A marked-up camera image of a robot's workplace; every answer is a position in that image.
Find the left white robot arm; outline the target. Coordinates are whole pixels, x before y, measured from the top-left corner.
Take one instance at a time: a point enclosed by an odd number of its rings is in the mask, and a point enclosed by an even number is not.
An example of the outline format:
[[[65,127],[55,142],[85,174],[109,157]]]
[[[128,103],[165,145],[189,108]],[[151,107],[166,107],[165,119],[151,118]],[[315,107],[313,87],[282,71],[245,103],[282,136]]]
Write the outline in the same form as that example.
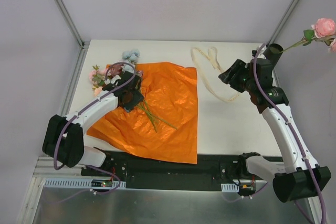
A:
[[[42,151],[54,158],[55,169],[63,166],[92,166],[99,176],[110,173],[111,164],[105,152],[84,144],[86,132],[104,115],[122,108],[131,112],[144,96],[140,92],[142,78],[125,71],[107,84],[88,105],[66,116],[54,115],[49,120]]]

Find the cream printed ribbon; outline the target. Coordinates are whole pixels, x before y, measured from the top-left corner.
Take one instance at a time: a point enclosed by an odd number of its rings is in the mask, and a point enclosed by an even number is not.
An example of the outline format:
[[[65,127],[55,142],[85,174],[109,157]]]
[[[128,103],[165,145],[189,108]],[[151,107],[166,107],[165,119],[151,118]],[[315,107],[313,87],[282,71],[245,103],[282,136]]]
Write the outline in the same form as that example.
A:
[[[208,47],[207,52],[201,48],[193,47],[190,53],[198,78],[215,98],[225,103],[231,103],[239,97],[239,92],[233,91],[228,86],[224,86],[223,90],[216,88],[218,84],[221,84],[218,75],[224,72],[217,59],[218,50],[216,47]]]

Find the orange paper flower wrapping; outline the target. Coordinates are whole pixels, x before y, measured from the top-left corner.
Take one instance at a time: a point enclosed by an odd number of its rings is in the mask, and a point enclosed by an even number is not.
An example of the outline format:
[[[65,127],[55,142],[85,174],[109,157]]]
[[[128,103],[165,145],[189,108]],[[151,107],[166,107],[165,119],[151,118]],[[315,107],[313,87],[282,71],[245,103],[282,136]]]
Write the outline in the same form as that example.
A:
[[[137,65],[144,101],[131,112],[117,108],[87,135],[129,154],[174,163],[197,163],[197,71],[169,62]]]

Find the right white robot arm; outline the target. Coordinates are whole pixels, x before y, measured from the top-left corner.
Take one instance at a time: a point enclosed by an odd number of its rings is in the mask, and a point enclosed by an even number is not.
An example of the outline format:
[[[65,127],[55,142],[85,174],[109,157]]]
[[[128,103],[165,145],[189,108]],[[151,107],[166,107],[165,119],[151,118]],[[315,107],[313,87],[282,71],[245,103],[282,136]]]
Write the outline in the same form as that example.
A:
[[[236,173],[242,179],[256,175],[271,183],[281,202],[319,196],[331,179],[331,172],[319,165],[305,145],[284,90],[273,85],[273,68],[267,59],[250,63],[237,59],[218,76],[234,90],[249,93],[251,102],[269,125],[283,160],[283,166],[279,166],[256,152],[243,153]]]

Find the artificial flower bunch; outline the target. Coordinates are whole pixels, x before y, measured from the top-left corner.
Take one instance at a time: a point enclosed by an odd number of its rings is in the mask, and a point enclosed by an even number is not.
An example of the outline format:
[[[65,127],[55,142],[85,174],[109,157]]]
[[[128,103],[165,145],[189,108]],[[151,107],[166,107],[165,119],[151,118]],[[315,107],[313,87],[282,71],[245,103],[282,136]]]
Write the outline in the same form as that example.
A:
[[[121,62],[115,63],[111,67],[101,69],[98,65],[94,65],[92,67],[93,70],[89,73],[89,80],[92,83],[92,90],[95,96],[98,96],[103,90],[113,90],[114,88],[126,83],[128,80],[131,82],[115,92],[117,97],[122,90],[136,89],[140,91],[143,71],[137,69],[139,57],[140,52],[137,49],[133,49],[131,51],[124,51],[122,53]],[[146,114],[155,131],[157,131],[157,125],[159,122],[163,122],[166,125],[177,129],[177,127],[155,115],[151,111],[145,99],[135,108],[142,110]]]

